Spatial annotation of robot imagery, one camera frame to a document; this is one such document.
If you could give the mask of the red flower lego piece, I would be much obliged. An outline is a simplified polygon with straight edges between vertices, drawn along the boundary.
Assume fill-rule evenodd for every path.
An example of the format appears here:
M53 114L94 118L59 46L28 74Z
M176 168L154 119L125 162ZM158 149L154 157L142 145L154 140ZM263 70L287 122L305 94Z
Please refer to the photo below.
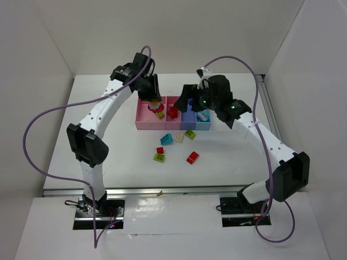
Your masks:
M153 113L159 113L164 110L164 105L159 101L155 101L155 102L150 102L147 108L149 111Z

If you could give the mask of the beige lego brick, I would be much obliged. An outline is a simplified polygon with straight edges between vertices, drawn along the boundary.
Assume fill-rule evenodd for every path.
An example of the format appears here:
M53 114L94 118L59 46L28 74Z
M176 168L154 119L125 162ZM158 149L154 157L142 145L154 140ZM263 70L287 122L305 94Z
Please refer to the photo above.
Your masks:
M175 142L182 143L184 135L182 133L177 133L175 136Z

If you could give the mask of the teal lego brick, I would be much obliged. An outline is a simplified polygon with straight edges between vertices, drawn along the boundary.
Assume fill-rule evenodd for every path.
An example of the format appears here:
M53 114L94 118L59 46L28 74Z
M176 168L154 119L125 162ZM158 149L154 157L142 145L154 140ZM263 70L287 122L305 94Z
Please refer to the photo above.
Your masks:
M173 143L173 137L170 133L164 135L161 139L160 139L160 144L162 146L165 146L165 145L170 145Z

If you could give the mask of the red curved lego brick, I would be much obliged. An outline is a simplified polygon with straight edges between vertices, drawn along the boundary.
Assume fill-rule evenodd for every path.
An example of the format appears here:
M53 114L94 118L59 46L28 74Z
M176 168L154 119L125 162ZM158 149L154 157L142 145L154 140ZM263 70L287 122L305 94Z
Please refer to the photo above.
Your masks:
M193 164L199 156L200 156L200 155L199 155L198 153L196 153L195 151L193 151L193 152L187 157L187 162L188 162L189 164Z

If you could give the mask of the small red lego brick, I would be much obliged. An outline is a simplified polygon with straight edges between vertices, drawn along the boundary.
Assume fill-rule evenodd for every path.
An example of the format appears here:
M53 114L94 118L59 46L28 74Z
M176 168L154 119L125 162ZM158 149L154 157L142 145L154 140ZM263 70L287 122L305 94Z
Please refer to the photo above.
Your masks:
M157 150L157 153L159 153L159 154L163 154L164 153L164 148L163 147L157 147L156 150Z

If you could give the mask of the small green lego brick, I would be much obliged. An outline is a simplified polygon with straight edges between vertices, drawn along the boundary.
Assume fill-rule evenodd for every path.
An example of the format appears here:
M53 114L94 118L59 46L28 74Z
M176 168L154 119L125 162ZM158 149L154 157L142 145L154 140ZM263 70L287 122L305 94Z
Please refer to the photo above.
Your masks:
M160 153L156 153L155 156L153 157L154 161L163 163L165 160L165 155L164 154L160 154Z

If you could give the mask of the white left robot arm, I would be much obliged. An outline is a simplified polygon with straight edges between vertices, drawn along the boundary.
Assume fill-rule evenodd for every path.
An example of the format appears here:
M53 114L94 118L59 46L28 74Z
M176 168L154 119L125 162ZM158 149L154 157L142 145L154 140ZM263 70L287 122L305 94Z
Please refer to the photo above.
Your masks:
M109 147L103 142L107 126L120 106L137 92L141 100L159 101L161 96L155 62L143 53L136 53L132 62L116 67L102 95L102 99L78 124L69 124L67 136L72 152L82 169L86 182L82 199L101 210L106 205L107 192L102 176L102 163Z

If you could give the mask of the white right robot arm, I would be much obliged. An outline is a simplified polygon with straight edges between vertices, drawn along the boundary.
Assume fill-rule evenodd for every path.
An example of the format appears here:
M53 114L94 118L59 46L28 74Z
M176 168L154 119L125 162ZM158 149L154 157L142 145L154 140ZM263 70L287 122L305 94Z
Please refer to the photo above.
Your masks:
M269 177L242 188L237 193L240 206L271 199L284 202L308 184L310 157L282 143L256 118L254 109L234 98L224 75L204 76L199 84L185 84L174 107L186 112L189 106L194 112L215 112L220 121L265 155Z

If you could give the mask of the teal oval lego piece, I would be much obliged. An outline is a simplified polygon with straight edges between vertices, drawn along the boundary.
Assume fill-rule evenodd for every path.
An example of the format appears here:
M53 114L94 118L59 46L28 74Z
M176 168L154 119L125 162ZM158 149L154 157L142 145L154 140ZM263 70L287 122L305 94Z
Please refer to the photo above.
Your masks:
M197 121L199 121L199 122L208 122L209 121L208 114L206 114L204 112L198 112L196 114L196 116L197 116Z

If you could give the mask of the dark blue container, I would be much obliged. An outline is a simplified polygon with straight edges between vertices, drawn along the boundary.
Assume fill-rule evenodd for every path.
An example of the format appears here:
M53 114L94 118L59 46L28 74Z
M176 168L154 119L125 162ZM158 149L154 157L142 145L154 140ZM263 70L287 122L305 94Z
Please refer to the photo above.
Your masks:
M187 111L181 113L181 130L195 130L196 128L196 113L192 110L192 99L188 100Z

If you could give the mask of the light blue container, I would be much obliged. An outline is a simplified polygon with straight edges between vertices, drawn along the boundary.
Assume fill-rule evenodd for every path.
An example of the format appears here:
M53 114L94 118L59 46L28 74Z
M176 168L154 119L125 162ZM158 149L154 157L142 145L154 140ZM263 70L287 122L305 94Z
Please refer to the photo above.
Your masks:
M197 131L208 131L211 126L210 110L205 109L200 112L196 112L196 127Z

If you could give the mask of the large pink container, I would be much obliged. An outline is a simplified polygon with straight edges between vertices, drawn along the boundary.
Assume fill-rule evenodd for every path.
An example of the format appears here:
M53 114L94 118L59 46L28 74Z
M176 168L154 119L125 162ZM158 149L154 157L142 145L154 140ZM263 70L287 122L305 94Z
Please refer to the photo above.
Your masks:
M166 96L162 96L161 109L163 118L158 118L148 109L149 102L138 99L135 125L137 130L165 130L166 129Z

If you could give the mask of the small pink container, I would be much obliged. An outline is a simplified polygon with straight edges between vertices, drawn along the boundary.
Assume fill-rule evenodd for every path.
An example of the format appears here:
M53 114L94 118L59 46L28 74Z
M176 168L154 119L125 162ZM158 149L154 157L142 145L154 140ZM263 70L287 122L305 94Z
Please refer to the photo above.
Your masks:
M167 130L180 130L181 129L181 112L176 109L177 117L171 117L173 110L171 109L175 102L178 100L177 96L166 97L166 129Z

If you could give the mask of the aluminium side rail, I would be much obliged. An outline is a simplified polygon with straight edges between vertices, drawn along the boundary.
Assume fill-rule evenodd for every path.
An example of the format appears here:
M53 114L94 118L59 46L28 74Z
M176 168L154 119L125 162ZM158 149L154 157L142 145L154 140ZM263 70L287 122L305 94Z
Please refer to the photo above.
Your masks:
M267 88L265 85L265 81L264 81L265 75L257 74L256 77L257 77L257 81L259 84L259 93L260 93L262 103L263 103L263 106L265 109L265 113L267 116L270 130L278 139L281 140L281 134L280 134L279 127L277 124L277 120L275 117L273 106L272 106L271 100L269 98L269 94L268 94L268 91L267 91Z

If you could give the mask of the aluminium front rail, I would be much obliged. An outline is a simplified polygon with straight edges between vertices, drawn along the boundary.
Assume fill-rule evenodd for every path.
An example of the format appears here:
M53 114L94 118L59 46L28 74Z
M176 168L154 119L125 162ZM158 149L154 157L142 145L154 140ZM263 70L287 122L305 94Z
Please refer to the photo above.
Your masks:
M234 194L243 186L185 186L185 187L145 187L145 188L109 188L106 190L108 196L125 197L129 195L154 196L159 192L163 195L181 194ZM81 188L74 189L44 189L42 197L73 197L82 196Z

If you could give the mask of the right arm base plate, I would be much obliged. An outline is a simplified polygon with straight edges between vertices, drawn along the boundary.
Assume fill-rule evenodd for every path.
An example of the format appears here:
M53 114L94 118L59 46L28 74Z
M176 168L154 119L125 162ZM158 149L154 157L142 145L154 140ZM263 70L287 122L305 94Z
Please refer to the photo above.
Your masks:
M264 201L255 204L242 204L237 197L221 197L216 210L221 213L222 226L245 227L259 225L271 225L270 217L261 216L261 208Z

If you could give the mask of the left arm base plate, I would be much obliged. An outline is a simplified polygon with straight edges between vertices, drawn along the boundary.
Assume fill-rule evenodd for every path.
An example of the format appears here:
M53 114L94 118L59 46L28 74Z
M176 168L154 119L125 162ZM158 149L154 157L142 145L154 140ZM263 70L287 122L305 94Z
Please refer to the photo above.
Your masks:
M93 230L93 209L83 202L66 200L65 205L75 206L73 230ZM102 230L112 224L109 229L123 229L124 227L125 199L111 199L106 202L106 207L95 211L96 229Z

